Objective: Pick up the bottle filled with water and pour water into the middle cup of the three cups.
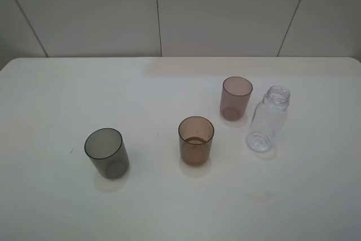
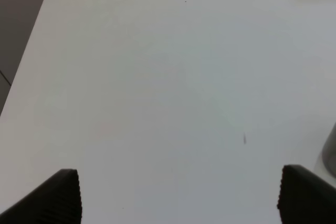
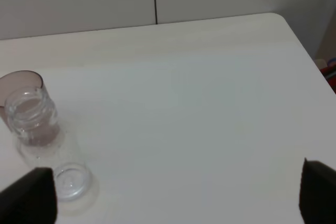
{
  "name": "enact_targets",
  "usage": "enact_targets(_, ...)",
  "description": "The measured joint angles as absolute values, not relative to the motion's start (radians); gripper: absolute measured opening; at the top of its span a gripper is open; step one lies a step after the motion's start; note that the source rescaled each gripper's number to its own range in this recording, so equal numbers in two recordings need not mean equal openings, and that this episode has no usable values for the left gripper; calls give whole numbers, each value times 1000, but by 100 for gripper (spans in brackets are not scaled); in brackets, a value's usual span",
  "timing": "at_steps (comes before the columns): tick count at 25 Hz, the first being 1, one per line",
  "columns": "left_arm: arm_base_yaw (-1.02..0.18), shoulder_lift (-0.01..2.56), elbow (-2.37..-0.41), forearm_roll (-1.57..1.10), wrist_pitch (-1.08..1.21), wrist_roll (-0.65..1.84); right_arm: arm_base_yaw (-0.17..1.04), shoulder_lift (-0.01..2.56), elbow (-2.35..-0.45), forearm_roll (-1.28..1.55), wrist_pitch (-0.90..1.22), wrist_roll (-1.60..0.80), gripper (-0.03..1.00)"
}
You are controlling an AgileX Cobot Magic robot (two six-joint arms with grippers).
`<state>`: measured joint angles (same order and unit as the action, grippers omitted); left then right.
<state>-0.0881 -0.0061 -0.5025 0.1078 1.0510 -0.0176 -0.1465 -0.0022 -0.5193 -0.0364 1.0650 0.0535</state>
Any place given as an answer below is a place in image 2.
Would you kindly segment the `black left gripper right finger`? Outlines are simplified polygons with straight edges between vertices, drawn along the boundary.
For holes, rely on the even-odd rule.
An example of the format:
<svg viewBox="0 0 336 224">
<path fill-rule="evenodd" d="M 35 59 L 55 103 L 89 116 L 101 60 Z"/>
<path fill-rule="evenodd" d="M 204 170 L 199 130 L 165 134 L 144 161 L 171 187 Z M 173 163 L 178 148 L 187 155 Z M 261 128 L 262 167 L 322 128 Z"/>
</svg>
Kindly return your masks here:
<svg viewBox="0 0 336 224">
<path fill-rule="evenodd" d="M 277 208 L 282 223 L 335 223 L 335 188 L 301 165 L 285 165 Z"/>
</svg>

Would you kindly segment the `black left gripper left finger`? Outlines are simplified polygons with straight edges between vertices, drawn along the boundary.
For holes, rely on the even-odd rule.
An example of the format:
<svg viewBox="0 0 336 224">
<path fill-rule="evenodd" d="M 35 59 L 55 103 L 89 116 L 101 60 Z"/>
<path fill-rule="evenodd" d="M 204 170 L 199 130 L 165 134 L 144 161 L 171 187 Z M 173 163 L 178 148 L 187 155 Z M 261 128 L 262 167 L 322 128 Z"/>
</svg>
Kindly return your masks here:
<svg viewBox="0 0 336 224">
<path fill-rule="evenodd" d="M 76 169 L 61 169 L 1 213 L 1 223 L 81 223 Z"/>
</svg>

